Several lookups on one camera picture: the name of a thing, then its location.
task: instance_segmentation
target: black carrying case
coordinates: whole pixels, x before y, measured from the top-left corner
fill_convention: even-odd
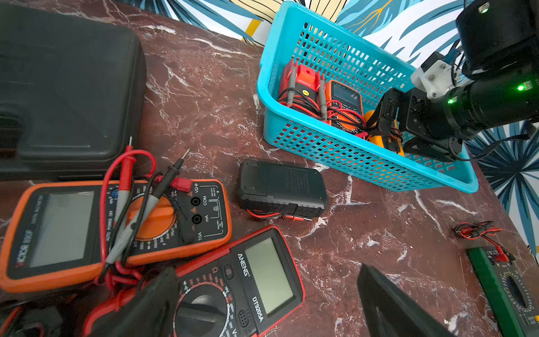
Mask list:
[[[102,178],[145,86],[131,29],[0,3],[0,180]]]

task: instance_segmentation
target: test probe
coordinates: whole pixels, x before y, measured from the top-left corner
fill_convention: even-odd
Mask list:
[[[189,153],[189,150],[185,152],[185,154],[174,163],[174,165],[169,166],[167,173],[163,176],[160,183],[155,187],[155,189],[152,191],[152,193],[149,193],[149,187],[146,189],[145,192],[145,198],[142,200],[142,206],[140,209],[143,209],[144,211],[140,213],[140,210],[137,211],[134,218],[127,224],[127,226],[124,228],[124,230],[119,234],[118,238],[116,239],[115,244],[113,245],[112,249],[110,250],[106,260],[105,260],[105,267],[103,268],[104,272],[110,268],[112,264],[114,264],[116,261],[120,260],[120,257],[122,256],[122,252],[126,250],[127,252],[130,251],[131,243],[135,239],[136,233],[139,231],[139,228],[142,223],[146,220],[148,215],[151,213],[151,211],[154,209],[155,205],[159,202],[159,199],[163,196],[165,191],[169,188],[170,183],[173,181],[173,179],[176,177],[176,175],[179,172],[179,169],[183,165],[183,160],[185,156]],[[155,175],[150,178],[150,181],[155,179]],[[124,254],[126,256],[122,264],[125,265],[125,260],[127,259],[127,256],[129,256],[129,253]]]

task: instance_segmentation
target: black battery pack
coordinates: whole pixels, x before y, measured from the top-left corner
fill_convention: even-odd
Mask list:
[[[0,1],[0,181],[102,179],[145,89],[131,29]]]
[[[238,197],[243,209],[304,218],[322,215],[329,205],[317,170],[255,160],[240,166]]]

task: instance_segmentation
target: blue plastic basket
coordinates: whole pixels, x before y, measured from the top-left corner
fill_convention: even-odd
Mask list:
[[[478,190],[469,162],[402,157],[277,103],[281,74],[291,58],[360,91],[365,111],[375,109],[389,88],[412,87],[414,68],[409,64],[304,6],[285,1],[269,33],[257,83],[266,106],[264,138],[269,144],[391,191],[443,186],[466,193]],[[461,156],[468,158],[466,149]]]

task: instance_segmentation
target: victor 890f multimeter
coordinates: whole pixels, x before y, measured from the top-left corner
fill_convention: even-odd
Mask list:
[[[195,259],[176,275],[179,302],[171,337],[262,336],[305,300],[294,259],[275,226]],[[114,325],[116,309],[136,294],[133,289],[96,307],[84,336]]]
[[[206,253],[230,240],[230,208],[217,180],[192,180],[191,191],[169,188],[137,233],[127,266]],[[94,279],[102,270],[99,196],[102,182],[38,184],[21,197],[0,253],[0,287],[49,290]],[[106,199],[107,245],[118,181]],[[146,181],[136,181],[127,218],[141,206]]]

